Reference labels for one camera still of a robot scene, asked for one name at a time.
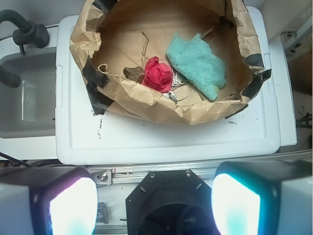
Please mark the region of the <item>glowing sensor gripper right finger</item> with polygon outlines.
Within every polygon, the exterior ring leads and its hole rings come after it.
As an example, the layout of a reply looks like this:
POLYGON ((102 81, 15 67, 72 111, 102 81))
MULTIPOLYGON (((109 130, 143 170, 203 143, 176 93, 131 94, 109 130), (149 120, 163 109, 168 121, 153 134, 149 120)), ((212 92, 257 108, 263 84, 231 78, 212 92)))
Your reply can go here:
POLYGON ((313 164, 223 162, 212 183, 211 205, 223 235, 311 235, 313 164))

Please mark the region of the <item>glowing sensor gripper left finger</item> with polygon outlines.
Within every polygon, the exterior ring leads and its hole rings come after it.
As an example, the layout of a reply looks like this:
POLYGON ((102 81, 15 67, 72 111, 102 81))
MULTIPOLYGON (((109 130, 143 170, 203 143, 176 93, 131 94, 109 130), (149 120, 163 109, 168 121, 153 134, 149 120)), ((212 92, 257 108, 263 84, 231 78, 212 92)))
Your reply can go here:
POLYGON ((2 235, 91 235, 96 183, 81 166, 1 168, 2 235))

